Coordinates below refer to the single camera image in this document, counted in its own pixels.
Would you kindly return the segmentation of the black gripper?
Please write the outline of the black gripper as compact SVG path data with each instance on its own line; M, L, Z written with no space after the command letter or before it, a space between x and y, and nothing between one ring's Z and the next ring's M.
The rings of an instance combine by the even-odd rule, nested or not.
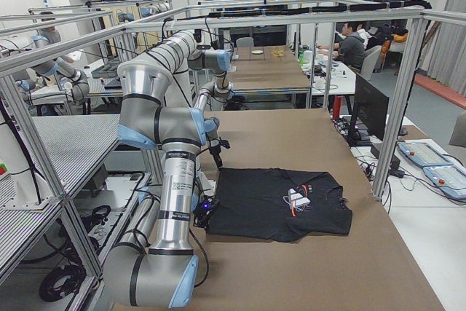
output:
M208 228L210 217L216 211L220 200L215 197L205 197L193 206L192 212L194 214L193 225L199 228Z
M230 143L228 140L224 140L222 138L217 138L210 140L209 143L209 152L213 156L214 162L216 167L220 170L223 167L223 161L221 159L220 153L221 148L229 149Z

